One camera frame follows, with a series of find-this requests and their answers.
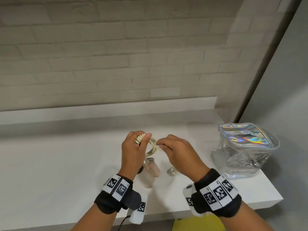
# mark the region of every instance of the yellow floor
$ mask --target yellow floor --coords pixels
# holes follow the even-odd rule
[[[175,220],[172,231],[224,231],[225,227],[215,215],[203,217],[189,217],[182,220]]]

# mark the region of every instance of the black wrist strap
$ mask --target black wrist strap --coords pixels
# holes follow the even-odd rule
[[[191,195],[197,213],[212,212],[219,217],[233,217],[241,206],[237,189],[215,169],[195,183],[197,192]]]
[[[101,212],[111,214],[121,208],[138,209],[141,195],[133,190],[133,181],[119,174],[109,178],[94,203]]]

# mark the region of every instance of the hand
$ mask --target hand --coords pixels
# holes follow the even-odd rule
[[[187,140],[168,135],[167,138],[158,140],[156,144],[165,151],[176,170],[193,182],[199,181],[210,171]]]
[[[145,150],[152,136],[151,133],[147,133],[139,146],[135,143],[135,140],[143,133],[144,131],[131,131],[122,143],[122,166],[119,175],[127,177],[132,181],[143,165]]]

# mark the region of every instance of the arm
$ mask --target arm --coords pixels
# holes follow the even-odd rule
[[[146,134],[140,146],[135,144],[136,138],[143,133],[143,131],[131,131],[122,143],[122,166],[118,174],[132,181],[143,164],[145,150],[152,136],[151,134]],[[104,214],[96,204],[93,204],[71,231],[109,231],[116,215],[117,212]]]
[[[166,152],[170,163],[194,183],[210,171],[187,140],[168,135],[167,138],[158,140],[156,144]],[[227,231],[274,231],[244,202],[234,217],[220,217],[220,219]]]

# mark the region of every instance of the black cable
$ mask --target black cable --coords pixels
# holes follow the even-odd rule
[[[120,226],[119,226],[119,228],[118,228],[118,231],[120,231],[121,226],[122,226],[123,222],[126,220],[126,218],[129,218],[129,217],[131,217],[131,216],[127,216],[127,217],[124,218],[124,220],[122,220],[122,222],[121,222],[121,224],[120,224]]]

